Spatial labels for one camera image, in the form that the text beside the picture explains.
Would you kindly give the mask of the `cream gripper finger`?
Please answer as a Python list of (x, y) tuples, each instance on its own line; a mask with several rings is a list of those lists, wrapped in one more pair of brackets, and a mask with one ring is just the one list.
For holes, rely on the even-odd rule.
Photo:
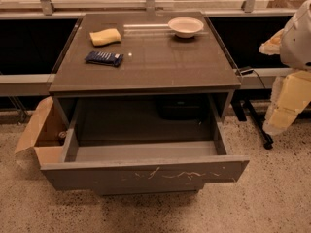
[(271, 38), (262, 43), (259, 47), (259, 52), (266, 55), (279, 54), (283, 32), (283, 29), (279, 30)]
[(270, 101), (263, 131), (274, 136), (286, 131), (311, 102), (311, 73), (297, 71), (286, 77), (277, 77)]

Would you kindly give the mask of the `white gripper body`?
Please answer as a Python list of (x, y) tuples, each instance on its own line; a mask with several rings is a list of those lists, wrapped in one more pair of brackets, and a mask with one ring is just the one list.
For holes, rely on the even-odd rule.
[(285, 25), (280, 58), (291, 68), (311, 68), (311, 0), (305, 1)]

